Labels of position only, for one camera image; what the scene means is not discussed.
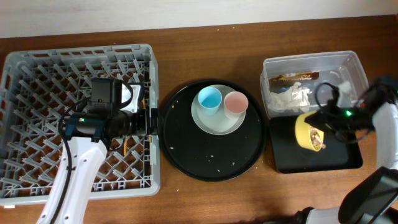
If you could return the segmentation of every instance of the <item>black rectangular tray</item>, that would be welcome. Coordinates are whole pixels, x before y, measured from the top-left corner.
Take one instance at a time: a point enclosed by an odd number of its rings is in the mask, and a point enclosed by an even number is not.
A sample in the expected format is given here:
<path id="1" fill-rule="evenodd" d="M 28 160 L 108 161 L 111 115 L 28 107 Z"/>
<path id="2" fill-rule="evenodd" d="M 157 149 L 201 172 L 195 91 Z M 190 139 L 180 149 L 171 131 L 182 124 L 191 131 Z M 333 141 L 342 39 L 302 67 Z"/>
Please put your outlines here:
<path id="1" fill-rule="evenodd" d="M 363 164 L 358 143 L 345 144 L 325 132 L 326 149 L 304 149 L 295 138 L 297 116 L 272 118 L 269 121 L 276 169 L 283 174 L 322 170 L 357 169 Z"/>

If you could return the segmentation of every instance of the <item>white wall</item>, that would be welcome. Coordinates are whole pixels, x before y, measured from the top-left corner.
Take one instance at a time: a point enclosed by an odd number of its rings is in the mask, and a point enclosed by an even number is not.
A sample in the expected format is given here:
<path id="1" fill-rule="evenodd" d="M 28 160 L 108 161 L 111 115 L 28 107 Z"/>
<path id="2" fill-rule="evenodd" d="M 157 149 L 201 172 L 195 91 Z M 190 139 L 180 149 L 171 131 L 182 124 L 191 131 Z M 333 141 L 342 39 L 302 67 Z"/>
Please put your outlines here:
<path id="1" fill-rule="evenodd" d="M 1 0 L 0 38 L 397 12 L 398 0 Z"/>

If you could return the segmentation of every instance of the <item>cup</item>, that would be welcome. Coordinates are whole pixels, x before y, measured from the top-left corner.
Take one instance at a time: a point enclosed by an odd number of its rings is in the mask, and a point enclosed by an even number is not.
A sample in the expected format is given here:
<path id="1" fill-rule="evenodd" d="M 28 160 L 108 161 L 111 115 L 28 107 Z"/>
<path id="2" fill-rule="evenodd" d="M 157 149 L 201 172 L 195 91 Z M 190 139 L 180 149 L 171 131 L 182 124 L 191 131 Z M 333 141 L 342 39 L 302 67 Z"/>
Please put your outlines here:
<path id="1" fill-rule="evenodd" d="M 205 87 L 200 90 L 198 101 L 201 106 L 202 112 L 206 115 L 214 115 L 220 107 L 223 95 L 215 87 Z"/>
<path id="2" fill-rule="evenodd" d="M 249 100 L 241 92 L 232 91 L 225 96 L 224 113 L 229 119 L 240 117 L 248 108 Z"/>
<path id="3" fill-rule="evenodd" d="M 312 144 L 311 141 L 311 136 L 310 136 L 310 125 L 308 123 L 305 122 L 305 118 L 307 118 L 308 116 L 314 114 L 316 111 L 312 111 L 312 112 L 308 112 L 305 114 L 301 114 L 300 116 L 297 117 L 296 119 L 296 124 L 294 127 L 294 132 L 296 135 L 296 140 L 297 143 L 305 148 L 305 149 L 309 149 L 309 150 L 313 150 L 315 152 L 319 152 L 319 150 L 321 150 L 322 148 L 322 143 L 323 143 L 323 136 L 324 136 L 324 132 L 323 131 L 319 131 L 319 135 L 320 138 L 322 140 L 321 145 L 320 146 L 314 146 Z"/>

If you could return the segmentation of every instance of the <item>gray plastic dish rack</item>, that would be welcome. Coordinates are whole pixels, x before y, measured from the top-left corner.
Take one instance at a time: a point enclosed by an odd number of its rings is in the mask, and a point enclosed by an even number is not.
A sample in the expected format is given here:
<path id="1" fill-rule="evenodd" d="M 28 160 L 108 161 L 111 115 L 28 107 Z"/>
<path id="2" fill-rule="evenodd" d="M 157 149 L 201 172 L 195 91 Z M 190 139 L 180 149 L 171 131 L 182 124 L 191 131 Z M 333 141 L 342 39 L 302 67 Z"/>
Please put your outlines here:
<path id="1" fill-rule="evenodd" d="M 47 200 L 62 151 L 57 121 L 69 106 L 90 96 L 93 77 L 143 83 L 144 106 L 149 113 L 157 108 L 158 71 L 150 45 L 35 50 L 6 57 L 0 83 L 0 205 Z M 106 156 L 90 199 L 159 191 L 158 137 L 129 136 L 126 141 L 126 155 Z M 114 139 L 112 146 L 122 143 Z"/>

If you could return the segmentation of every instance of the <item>black round tray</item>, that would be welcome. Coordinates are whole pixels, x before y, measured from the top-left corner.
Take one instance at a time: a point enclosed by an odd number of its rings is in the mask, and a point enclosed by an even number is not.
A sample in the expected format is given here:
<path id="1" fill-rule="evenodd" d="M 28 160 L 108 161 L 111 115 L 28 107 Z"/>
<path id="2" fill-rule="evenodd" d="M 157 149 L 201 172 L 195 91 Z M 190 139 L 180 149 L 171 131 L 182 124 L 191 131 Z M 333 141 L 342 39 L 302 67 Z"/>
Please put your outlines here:
<path id="1" fill-rule="evenodd" d="M 226 85 L 244 93 L 249 108 L 243 124 L 222 136 L 202 131 L 193 121 L 191 105 L 209 85 Z M 224 80 L 203 80 L 182 88 L 161 108 L 160 146 L 169 161 L 198 180 L 222 181 L 237 177 L 258 160 L 266 143 L 264 114 L 245 89 Z"/>

